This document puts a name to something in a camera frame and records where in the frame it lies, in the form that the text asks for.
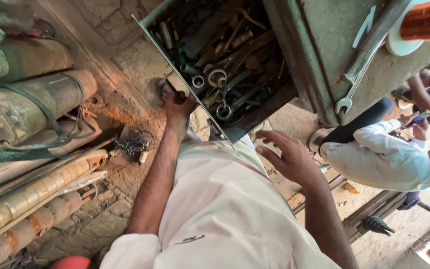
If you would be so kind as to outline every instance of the copper wire spool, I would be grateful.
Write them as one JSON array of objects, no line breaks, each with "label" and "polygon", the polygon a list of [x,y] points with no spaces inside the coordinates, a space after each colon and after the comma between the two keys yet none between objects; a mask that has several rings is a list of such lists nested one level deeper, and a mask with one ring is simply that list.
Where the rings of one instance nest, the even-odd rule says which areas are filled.
[{"label": "copper wire spool", "polygon": [[430,41],[430,2],[415,5],[408,11],[400,35],[404,41]]}]

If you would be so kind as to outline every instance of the dirt floor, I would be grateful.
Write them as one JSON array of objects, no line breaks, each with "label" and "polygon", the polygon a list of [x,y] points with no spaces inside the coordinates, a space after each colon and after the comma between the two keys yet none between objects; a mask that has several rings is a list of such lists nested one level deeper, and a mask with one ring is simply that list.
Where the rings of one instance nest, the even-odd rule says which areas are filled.
[{"label": "dirt floor", "polygon": [[[165,116],[155,93],[155,83],[157,78],[170,73],[171,67],[130,18],[131,13],[143,18],[159,1],[105,0],[104,6],[100,5],[100,0],[61,0],[57,4],[39,0],[35,3],[40,5],[36,9],[39,16],[50,21],[58,31],[57,37],[70,47],[76,66],[90,70],[98,82],[98,94],[106,103],[105,107],[92,110],[97,115],[99,127],[106,131],[99,140],[119,134],[125,124],[161,137]],[[176,75],[170,76],[169,80],[178,90],[187,91]],[[388,118],[397,112],[399,110],[393,111]],[[194,131],[202,140],[208,140],[207,118],[201,108],[192,115]],[[250,132],[250,137],[256,146],[261,141],[254,138],[254,131],[279,130],[306,143],[317,128],[316,114],[289,103]],[[155,151],[149,154],[142,168],[107,162],[103,168],[109,171],[109,176],[99,184],[97,199],[83,205],[70,218],[33,241],[29,249],[36,251],[42,259],[52,261],[67,255],[93,257],[102,248],[109,247],[127,225],[132,201],[154,155]],[[318,165],[326,164],[318,154],[311,152],[311,155]],[[270,179],[290,206],[299,205],[304,200],[298,193],[300,186],[285,179],[269,162],[260,158]],[[338,175],[332,168],[324,173],[327,180]],[[332,192],[341,219],[381,191],[351,183],[360,190],[359,194],[349,193],[342,187]],[[424,196],[426,201],[430,200],[430,189],[423,192]],[[296,217],[304,223],[304,211]],[[386,223],[396,230],[395,235],[368,233],[352,245],[360,268],[391,268],[409,245],[430,229],[430,214],[415,207],[395,212]]]}]

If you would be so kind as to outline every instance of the concrete floor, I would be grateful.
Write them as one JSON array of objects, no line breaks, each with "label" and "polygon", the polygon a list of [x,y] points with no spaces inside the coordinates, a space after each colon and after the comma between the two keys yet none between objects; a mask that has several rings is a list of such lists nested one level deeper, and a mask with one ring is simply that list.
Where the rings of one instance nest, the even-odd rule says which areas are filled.
[{"label": "concrete floor", "polygon": [[[137,3],[136,6],[139,4],[146,5],[147,8],[142,9],[144,12],[149,12],[155,6],[150,4],[154,2],[150,0],[126,0],[123,3],[129,5],[132,1]],[[128,27],[127,21],[123,24],[119,26],[120,29]],[[114,27],[111,31],[116,31],[117,29],[119,28]],[[107,33],[102,34],[104,35],[103,38],[107,39]],[[110,98],[107,99],[108,107],[99,111],[99,119],[108,122],[106,129],[118,130],[124,124],[132,124],[136,126],[140,125],[144,128],[153,128],[157,135],[161,135],[164,124],[164,111],[160,107],[160,101],[155,94],[154,82],[155,78],[164,77],[168,74],[171,68],[151,41],[143,35],[135,38],[123,47],[120,45],[117,46],[117,50],[114,50],[111,57],[112,61],[119,65],[123,76],[125,76],[124,79],[129,82],[130,89],[128,91],[140,94],[139,96],[144,100],[137,101],[147,102],[152,108],[151,113],[153,115],[151,117],[156,118],[157,121],[153,119],[147,120],[143,114],[134,113],[133,109],[128,105],[131,102],[127,101],[127,98],[115,98],[114,95],[116,93],[119,94],[122,88],[109,91],[108,88],[100,86],[98,93],[103,96],[110,96]],[[178,90],[187,91],[176,75],[170,76],[169,80]],[[395,113],[392,112],[388,118],[392,118]],[[194,131],[202,140],[208,139],[207,117],[201,108],[198,108],[192,115]],[[316,114],[302,110],[292,104],[287,104],[254,131],[259,129],[279,130],[306,143],[310,135],[317,128]],[[254,138],[254,131],[250,133],[252,141],[255,145],[261,144],[261,141]],[[317,154],[311,153],[311,155],[318,165],[325,164],[324,160],[319,158]],[[46,248],[46,258],[55,260],[58,257],[69,254],[90,257],[96,254],[101,248],[110,246],[114,238],[123,231],[131,199],[137,194],[137,190],[150,166],[151,158],[153,158],[152,154],[143,169],[125,168],[108,163],[104,168],[109,170],[111,176],[102,183],[102,192],[99,194],[101,197],[98,197],[97,200],[88,203],[80,211],[76,212],[75,216],[71,218],[74,223],[69,223],[70,225],[55,230],[51,229],[52,235],[48,233],[49,235],[43,236],[39,242],[36,242],[37,244],[34,245],[34,248],[37,249],[41,248],[42,245],[52,244],[50,248]],[[300,190],[299,185],[285,179],[269,162],[262,157],[260,158],[269,172],[270,179],[280,189],[290,206],[295,207],[301,203],[304,198],[300,193],[297,193]],[[332,168],[325,171],[327,180],[331,180],[337,175],[338,173]],[[342,187],[338,187],[332,192],[341,219],[349,216],[380,192],[378,189],[351,183],[360,190],[359,194],[349,193]],[[423,191],[421,197],[424,202],[430,203],[430,189]],[[304,223],[304,211],[300,212],[297,218],[301,223]],[[401,257],[409,245],[430,229],[430,214],[419,207],[415,207],[409,211],[397,211],[385,221],[396,230],[396,234],[387,237],[385,235],[368,233],[352,245],[360,268],[391,268],[392,264]],[[104,228],[104,223],[110,223],[113,229]],[[98,232],[102,234],[101,231],[106,233],[106,236],[100,239],[87,239],[88,236],[94,236]]]}]

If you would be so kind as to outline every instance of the cable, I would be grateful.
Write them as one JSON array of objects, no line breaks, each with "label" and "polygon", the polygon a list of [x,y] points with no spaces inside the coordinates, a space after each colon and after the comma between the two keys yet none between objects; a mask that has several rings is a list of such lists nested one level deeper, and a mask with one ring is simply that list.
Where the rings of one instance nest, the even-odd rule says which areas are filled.
[{"label": "cable", "polygon": [[153,150],[157,147],[155,139],[156,138],[151,132],[140,130],[134,133],[132,138],[127,142],[116,140],[114,142],[116,145],[114,150],[117,154],[114,156],[118,157],[120,154],[127,154],[132,157],[136,152],[147,152]]}]

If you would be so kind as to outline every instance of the white sleeve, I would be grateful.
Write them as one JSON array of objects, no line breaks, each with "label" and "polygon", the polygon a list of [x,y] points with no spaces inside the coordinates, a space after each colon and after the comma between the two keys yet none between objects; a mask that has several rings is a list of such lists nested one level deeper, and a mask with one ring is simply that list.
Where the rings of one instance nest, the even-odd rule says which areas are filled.
[{"label": "white sleeve", "polygon": [[389,120],[358,129],[353,136],[359,144],[370,150],[390,155],[398,151],[397,145],[401,143],[401,140],[387,135],[387,133],[399,127],[401,127],[401,123],[398,120]]},{"label": "white sleeve", "polygon": [[128,234],[112,243],[100,269],[152,269],[161,252],[159,237],[152,234]]},{"label": "white sleeve", "polygon": [[427,140],[423,141],[416,138],[412,138],[411,143],[418,145],[420,148],[427,149]]}]

